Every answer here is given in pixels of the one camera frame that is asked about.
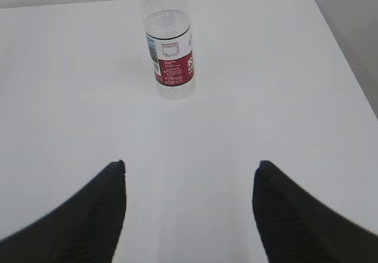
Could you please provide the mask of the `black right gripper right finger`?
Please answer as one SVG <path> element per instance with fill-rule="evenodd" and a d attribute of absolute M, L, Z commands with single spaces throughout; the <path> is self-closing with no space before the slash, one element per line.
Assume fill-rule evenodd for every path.
<path fill-rule="evenodd" d="M 269 262 L 377 262 L 377 235 L 314 198 L 274 163 L 253 179 L 252 209 Z"/>

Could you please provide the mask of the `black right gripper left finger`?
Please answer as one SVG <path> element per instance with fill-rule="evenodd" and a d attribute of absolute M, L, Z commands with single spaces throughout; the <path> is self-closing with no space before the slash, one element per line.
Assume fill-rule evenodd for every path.
<path fill-rule="evenodd" d="M 108 164 L 59 207 L 1 240 L 1 262 L 112 262 L 126 215 L 126 168 Z"/>

